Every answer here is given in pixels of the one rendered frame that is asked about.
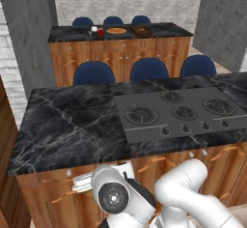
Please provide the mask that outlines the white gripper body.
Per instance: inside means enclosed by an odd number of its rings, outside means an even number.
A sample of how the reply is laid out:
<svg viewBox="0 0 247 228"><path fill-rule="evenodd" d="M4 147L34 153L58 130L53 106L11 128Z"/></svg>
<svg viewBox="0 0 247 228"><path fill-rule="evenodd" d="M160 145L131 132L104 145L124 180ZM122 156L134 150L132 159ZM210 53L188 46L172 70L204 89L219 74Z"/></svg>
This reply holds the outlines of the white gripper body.
<svg viewBox="0 0 247 228"><path fill-rule="evenodd" d="M85 192L91 190L92 187L92 173L76 176L72 179L74 192Z"/></svg>

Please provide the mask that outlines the wooden drawer front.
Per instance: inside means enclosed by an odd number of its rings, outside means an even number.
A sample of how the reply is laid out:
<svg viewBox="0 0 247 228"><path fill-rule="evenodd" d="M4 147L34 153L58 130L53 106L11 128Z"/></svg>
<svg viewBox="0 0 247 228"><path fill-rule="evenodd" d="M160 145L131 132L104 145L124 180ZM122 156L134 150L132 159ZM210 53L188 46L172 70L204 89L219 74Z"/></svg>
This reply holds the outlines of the wooden drawer front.
<svg viewBox="0 0 247 228"><path fill-rule="evenodd" d="M59 185L71 185L76 176L93 172L96 165L77 166L52 171L44 171L33 174L19 175L17 182L22 190L35 190ZM71 170L71 176L67 176L67 170Z"/></svg>

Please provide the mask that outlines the wooden dining counter cupboards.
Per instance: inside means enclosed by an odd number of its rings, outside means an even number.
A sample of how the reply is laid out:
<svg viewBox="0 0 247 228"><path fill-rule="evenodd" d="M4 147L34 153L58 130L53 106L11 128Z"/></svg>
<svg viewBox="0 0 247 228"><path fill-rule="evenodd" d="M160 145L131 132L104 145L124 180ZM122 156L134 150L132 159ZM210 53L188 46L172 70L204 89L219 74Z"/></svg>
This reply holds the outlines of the wooden dining counter cupboards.
<svg viewBox="0 0 247 228"><path fill-rule="evenodd" d="M142 58L161 60L170 77L178 77L188 56L190 37L50 43L58 87L71 86L76 68L84 62L107 64L117 82L128 81L132 66Z"/></svg>

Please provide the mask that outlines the wooden cupboard door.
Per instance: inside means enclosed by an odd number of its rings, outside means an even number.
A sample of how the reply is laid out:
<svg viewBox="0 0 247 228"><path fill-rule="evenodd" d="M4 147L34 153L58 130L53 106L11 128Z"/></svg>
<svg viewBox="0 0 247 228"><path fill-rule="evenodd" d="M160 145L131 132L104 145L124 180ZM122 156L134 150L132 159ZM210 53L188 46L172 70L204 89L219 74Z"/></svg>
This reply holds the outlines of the wooden cupboard door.
<svg viewBox="0 0 247 228"><path fill-rule="evenodd" d="M138 170L153 157L166 157L166 159L155 162L146 171L138 173ZM135 179L141 183L150 193L153 193L154 183L161 176L178 165L178 154L171 153L159 156L133 158L131 163L133 165Z"/></svg>
<svg viewBox="0 0 247 228"><path fill-rule="evenodd" d="M69 185L27 190L23 196L36 228L97 228L105 218L93 193L73 193L62 200Z"/></svg>
<svg viewBox="0 0 247 228"><path fill-rule="evenodd" d="M216 161L210 161L224 148L237 146L236 150L226 152ZM225 193L230 195L220 200L227 207L244 204L244 186L247 184L247 142L232 145L211 147L207 164L208 177L201 187L201 193L216 196L218 199Z"/></svg>

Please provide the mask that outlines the blue stool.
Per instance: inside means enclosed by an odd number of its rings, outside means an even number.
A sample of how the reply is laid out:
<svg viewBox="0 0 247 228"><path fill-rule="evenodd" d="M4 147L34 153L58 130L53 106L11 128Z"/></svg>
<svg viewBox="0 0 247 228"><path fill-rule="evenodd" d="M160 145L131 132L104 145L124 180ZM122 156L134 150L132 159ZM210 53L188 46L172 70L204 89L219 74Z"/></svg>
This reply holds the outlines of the blue stool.
<svg viewBox="0 0 247 228"><path fill-rule="evenodd" d="M118 16L107 16L104 20L103 20L103 24L104 25L110 25L110 24L123 24L124 22L122 21L122 19Z"/></svg>
<svg viewBox="0 0 247 228"><path fill-rule="evenodd" d="M73 26L77 26L77 25L86 25L86 26L93 26L94 23L93 21L86 17L86 16L80 16L77 17L73 22L72 22Z"/></svg>
<svg viewBox="0 0 247 228"><path fill-rule="evenodd" d="M81 64L75 70L73 85L114 83L115 76L111 68L103 62L90 61Z"/></svg>
<svg viewBox="0 0 247 228"><path fill-rule="evenodd" d="M182 64L180 77L191 75L213 75L216 68L212 60L205 55L191 55Z"/></svg>
<svg viewBox="0 0 247 228"><path fill-rule="evenodd" d="M169 77L166 66L156 58L139 59L132 67L130 80L167 79Z"/></svg>
<svg viewBox="0 0 247 228"><path fill-rule="evenodd" d="M145 24L145 23L150 23L150 19L145 16L145 15L136 15L133 17L131 23L133 25L138 25L138 24Z"/></svg>

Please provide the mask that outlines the black gas hob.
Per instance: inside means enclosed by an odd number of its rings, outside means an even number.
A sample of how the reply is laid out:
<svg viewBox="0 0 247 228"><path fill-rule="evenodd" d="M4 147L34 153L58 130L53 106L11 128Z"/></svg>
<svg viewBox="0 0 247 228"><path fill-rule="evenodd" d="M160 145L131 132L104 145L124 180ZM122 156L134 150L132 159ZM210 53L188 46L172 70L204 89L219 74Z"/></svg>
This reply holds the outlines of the black gas hob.
<svg viewBox="0 0 247 228"><path fill-rule="evenodd" d="M114 101L130 143L247 128L247 112L215 87L122 95ZM220 126L223 120L229 128ZM202 122L210 130L202 130ZM163 128L169 136L160 134Z"/></svg>

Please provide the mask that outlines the round wooden board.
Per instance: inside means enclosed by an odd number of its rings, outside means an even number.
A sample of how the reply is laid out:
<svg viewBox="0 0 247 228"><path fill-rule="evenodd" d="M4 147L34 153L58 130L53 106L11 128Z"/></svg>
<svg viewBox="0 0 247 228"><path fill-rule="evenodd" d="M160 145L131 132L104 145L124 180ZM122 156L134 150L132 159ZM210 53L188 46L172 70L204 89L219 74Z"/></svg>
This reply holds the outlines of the round wooden board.
<svg viewBox="0 0 247 228"><path fill-rule="evenodd" d="M107 29L107 33L109 34L124 34L126 33L126 29L121 28L121 27L112 27Z"/></svg>

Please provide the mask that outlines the brown rectangular tray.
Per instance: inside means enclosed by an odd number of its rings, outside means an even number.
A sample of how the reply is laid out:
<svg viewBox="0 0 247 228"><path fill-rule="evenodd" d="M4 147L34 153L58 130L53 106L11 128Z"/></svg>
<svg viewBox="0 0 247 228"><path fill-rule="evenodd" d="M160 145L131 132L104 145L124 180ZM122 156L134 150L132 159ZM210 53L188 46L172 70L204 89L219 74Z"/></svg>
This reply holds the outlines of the brown rectangular tray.
<svg viewBox="0 0 247 228"><path fill-rule="evenodd" d="M152 35L152 31L144 26L132 26L131 31L135 36L140 38L150 37Z"/></svg>

